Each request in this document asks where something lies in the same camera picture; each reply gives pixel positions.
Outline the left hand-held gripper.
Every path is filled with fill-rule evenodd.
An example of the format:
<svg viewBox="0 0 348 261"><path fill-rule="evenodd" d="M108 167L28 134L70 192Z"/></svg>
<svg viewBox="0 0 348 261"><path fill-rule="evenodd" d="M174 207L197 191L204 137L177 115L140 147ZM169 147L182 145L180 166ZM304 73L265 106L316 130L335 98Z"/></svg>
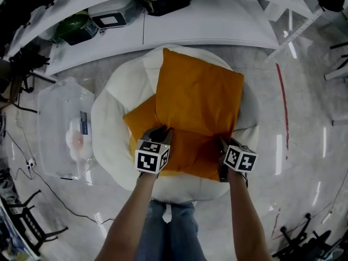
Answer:
<svg viewBox="0 0 348 261"><path fill-rule="evenodd" d="M164 134L163 141L156 141ZM163 126L148 129L137 140L135 150L135 169L141 174L147 172L159 175L170 159L173 129Z"/></svg>

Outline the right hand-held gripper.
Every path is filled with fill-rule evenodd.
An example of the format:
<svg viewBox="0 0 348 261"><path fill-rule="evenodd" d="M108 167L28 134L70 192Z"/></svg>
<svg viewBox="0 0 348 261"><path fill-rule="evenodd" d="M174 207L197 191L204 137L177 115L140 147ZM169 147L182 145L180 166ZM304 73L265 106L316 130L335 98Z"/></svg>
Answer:
<svg viewBox="0 0 348 261"><path fill-rule="evenodd" d="M221 152L221 157L219 158L220 182L227 182L228 172L233 170L242 175L246 186L248 186L247 174L253 171L258 154L234 138L225 140L219 136L219 140Z"/></svg>

